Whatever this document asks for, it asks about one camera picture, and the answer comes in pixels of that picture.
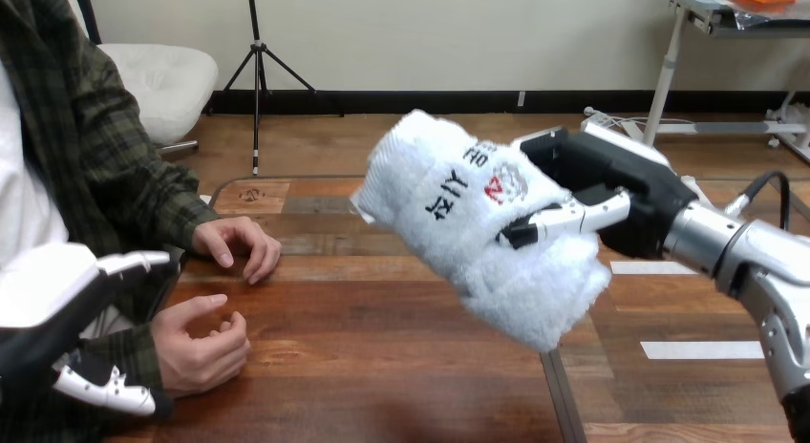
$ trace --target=person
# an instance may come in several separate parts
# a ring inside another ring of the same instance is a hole
[[[97,257],[170,244],[226,268],[244,254],[248,283],[271,275],[280,244],[247,218],[220,219],[195,175],[159,158],[136,100],[68,0],[0,0],[0,68],[0,272],[24,250],[69,241]],[[207,337],[185,330],[226,296],[199,296],[150,320],[157,288],[120,295],[111,309],[131,324],[82,345],[128,382],[174,397],[238,375],[250,349],[239,312]],[[96,441],[113,417],[47,392],[0,404],[0,441]]]

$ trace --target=white table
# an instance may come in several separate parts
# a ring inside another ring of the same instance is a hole
[[[695,124],[661,124],[664,104],[670,91],[672,77],[677,66],[681,48],[681,38],[687,24],[698,28],[710,37],[725,38],[810,38],[810,22],[794,28],[751,28],[740,30],[736,26],[734,12],[726,0],[670,0],[670,9],[675,12],[675,25],[670,48],[664,57],[661,75],[655,89],[650,116],[645,131],[642,132],[632,121],[624,121],[622,127],[630,137],[652,146],[659,134],[764,134],[775,135],[810,161],[810,133],[808,124],[784,124],[773,114],[761,122],[709,122]],[[785,99],[785,107],[793,98],[791,92]]]

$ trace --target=chair leg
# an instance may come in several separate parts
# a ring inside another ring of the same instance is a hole
[[[199,148],[200,148],[200,143],[199,142],[197,142],[196,140],[190,140],[188,142],[181,142],[179,144],[171,144],[171,145],[166,145],[166,146],[160,147],[158,149],[158,153],[163,155],[163,154],[168,154],[169,152],[177,152],[179,150],[185,150],[185,149],[197,150]]]

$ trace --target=baseboard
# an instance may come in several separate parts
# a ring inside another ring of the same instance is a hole
[[[641,113],[652,104],[653,91],[525,92],[317,92],[273,91],[262,98],[263,115],[407,114],[421,109],[429,114],[580,114],[587,106],[606,113]],[[753,113],[778,108],[786,92],[671,92],[666,112]],[[810,102],[808,93],[796,100]],[[251,115],[252,90],[214,92],[209,101],[214,114]]]

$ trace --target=white cushioned chair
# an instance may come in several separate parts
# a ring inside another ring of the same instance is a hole
[[[214,91],[219,75],[209,54],[157,44],[105,44],[90,0],[69,0],[85,34],[116,63],[124,87],[138,101],[140,121],[161,153],[197,149],[186,137]]]

